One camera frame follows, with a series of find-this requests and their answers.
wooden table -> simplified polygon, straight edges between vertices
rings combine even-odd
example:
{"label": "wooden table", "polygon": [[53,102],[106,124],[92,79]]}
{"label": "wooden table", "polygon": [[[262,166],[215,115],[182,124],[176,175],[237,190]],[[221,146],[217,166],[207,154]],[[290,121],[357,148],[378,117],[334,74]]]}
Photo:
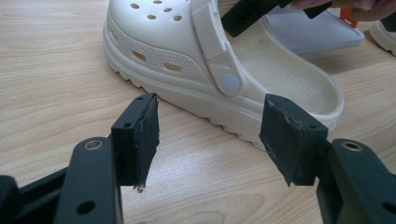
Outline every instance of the wooden table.
{"label": "wooden table", "polygon": [[[68,165],[74,146],[107,136],[137,96],[106,62],[108,1],[3,0],[0,174],[19,186]],[[367,32],[356,48],[305,55],[342,87],[329,140],[371,147],[396,173],[396,57]],[[268,155],[164,101],[161,143],[142,194],[122,188],[125,223],[320,223],[315,187],[287,187]]]}

finger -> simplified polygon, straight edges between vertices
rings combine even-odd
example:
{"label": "finger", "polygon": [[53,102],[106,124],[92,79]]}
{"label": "finger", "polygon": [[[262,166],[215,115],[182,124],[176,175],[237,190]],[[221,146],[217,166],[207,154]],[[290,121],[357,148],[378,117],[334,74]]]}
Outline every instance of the finger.
{"label": "finger", "polygon": [[379,21],[396,12],[396,1],[385,0],[377,2],[372,9],[353,9],[350,17],[354,21]]}
{"label": "finger", "polygon": [[299,9],[306,9],[309,7],[317,7],[330,1],[331,0],[293,0],[292,4]]}
{"label": "finger", "polygon": [[369,10],[375,4],[375,0],[332,0],[332,7],[355,7]]}

shoe strap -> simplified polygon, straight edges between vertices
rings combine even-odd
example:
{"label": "shoe strap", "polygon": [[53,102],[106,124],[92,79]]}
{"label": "shoe strap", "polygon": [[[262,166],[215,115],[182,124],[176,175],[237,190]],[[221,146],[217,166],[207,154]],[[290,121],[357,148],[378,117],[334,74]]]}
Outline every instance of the shoe strap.
{"label": "shoe strap", "polygon": [[217,87],[228,96],[240,94],[246,83],[244,71],[223,31],[217,1],[191,1],[191,13],[206,65]]}

red object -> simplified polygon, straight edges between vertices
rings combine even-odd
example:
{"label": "red object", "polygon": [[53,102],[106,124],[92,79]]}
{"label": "red object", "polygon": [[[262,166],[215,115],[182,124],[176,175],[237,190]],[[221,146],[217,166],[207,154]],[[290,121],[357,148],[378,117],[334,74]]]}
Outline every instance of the red object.
{"label": "red object", "polygon": [[354,21],[350,18],[350,12],[352,11],[353,7],[341,7],[340,10],[340,19],[346,23],[348,23],[350,26],[353,28],[356,28],[358,26],[358,22]]}

metal screw hole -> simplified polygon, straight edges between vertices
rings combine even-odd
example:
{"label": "metal screw hole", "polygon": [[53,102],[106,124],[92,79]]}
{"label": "metal screw hole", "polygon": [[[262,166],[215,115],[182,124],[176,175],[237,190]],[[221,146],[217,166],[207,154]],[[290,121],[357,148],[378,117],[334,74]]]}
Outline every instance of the metal screw hole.
{"label": "metal screw hole", "polygon": [[363,148],[360,145],[357,145],[353,142],[343,142],[341,144],[344,148],[351,150],[351,151],[356,151],[356,152],[360,152],[363,150]]}
{"label": "metal screw hole", "polygon": [[92,140],[84,144],[84,149],[87,150],[95,150],[98,149],[103,145],[103,142],[101,140]]}

